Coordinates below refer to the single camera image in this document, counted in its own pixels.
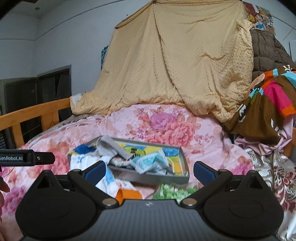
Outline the person's left hand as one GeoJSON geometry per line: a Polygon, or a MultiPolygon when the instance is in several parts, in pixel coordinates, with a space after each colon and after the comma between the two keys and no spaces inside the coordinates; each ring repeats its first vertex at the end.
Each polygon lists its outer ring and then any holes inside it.
{"type": "Polygon", "coordinates": [[[0,176],[0,221],[1,221],[1,224],[3,222],[3,219],[2,219],[2,215],[3,215],[3,207],[4,207],[4,195],[3,195],[3,192],[4,193],[9,193],[10,192],[10,188],[8,186],[8,184],[4,181],[3,177],[0,176]]]}

